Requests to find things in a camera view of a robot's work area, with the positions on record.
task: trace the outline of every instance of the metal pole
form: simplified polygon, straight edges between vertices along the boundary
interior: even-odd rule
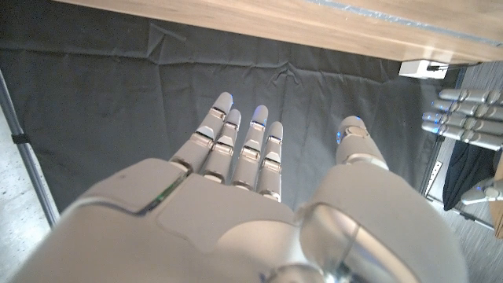
[[[14,109],[13,102],[10,98],[9,90],[7,89],[6,81],[3,78],[2,70],[0,70],[0,80],[0,106],[2,106],[3,113],[6,116],[7,124],[9,125],[10,131],[13,136],[20,136],[24,134],[24,132],[21,128],[21,125],[19,124],[19,120],[17,119],[16,110]],[[33,156],[30,154],[28,143],[17,144],[17,149],[19,149],[21,159],[23,160],[26,171],[30,176],[31,184],[33,184],[33,188],[37,193],[37,198],[39,199],[42,210],[46,215],[47,222],[49,223],[49,226],[52,227],[57,219],[56,213],[54,213],[53,207],[51,206],[49,201],[49,197],[47,196],[46,191],[43,188],[42,179],[40,178],[39,172],[37,171],[37,168],[35,166]]]

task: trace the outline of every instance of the gray floor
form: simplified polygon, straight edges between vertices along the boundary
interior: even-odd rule
[[[503,62],[485,63],[468,68],[461,88],[503,90]],[[439,200],[442,200],[442,189],[453,147],[454,141],[446,139],[437,159],[443,166],[429,195]],[[465,220],[452,211],[445,212],[441,205],[435,205],[435,208],[459,237],[467,259],[470,282],[503,282],[503,240],[496,239],[494,231],[480,224]],[[492,223],[487,204],[469,206],[459,204],[456,208]]]
[[[0,283],[6,282],[49,225],[0,109]]]
[[[470,68],[464,78],[464,88],[503,89],[503,62],[482,64]],[[35,192],[17,152],[10,139],[9,128],[3,113],[0,115],[0,283],[6,282],[26,259],[27,255],[49,232]],[[443,166],[430,194],[442,199],[443,179],[452,152],[453,143],[444,143],[439,159]],[[494,238],[494,232],[459,215],[437,211],[459,236],[461,247],[467,258],[471,282],[502,282],[503,241]],[[486,206],[471,209],[483,219],[490,217]]]

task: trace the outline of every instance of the cable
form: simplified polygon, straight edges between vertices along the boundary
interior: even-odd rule
[[[445,70],[456,70],[459,68],[467,68],[467,67],[473,67],[482,64],[482,62],[478,62],[475,64],[452,64],[449,66],[427,66],[426,71],[445,71]]]

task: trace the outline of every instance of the white robotic arm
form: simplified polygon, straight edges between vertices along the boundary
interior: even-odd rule
[[[265,106],[229,176],[232,103],[221,94],[169,161],[143,160],[91,187],[13,282],[468,281],[449,228],[387,169],[358,117],[342,122],[338,165],[294,213],[281,203],[279,122],[262,152]]]

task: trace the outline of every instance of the fingertip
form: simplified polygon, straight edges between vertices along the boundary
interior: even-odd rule
[[[251,118],[251,121],[266,126],[268,115],[269,110],[267,109],[267,107],[264,105],[260,105],[255,109],[255,112],[253,112],[253,117]]]
[[[283,139],[283,124],[281,122],[274,122],[270,125],[269,136],[275,137],[279,140]]]
[[[233,106],[233,96],[228,92],[223,92],[218,96],[217,100],[213,104],[213,108],[216,108],[225,114],[229,113],[230,108]]]
[[[241,113],[239,112],[239,110],[237,109],[230,110],[226,122],[239,126],[239,124],[241,123]]]

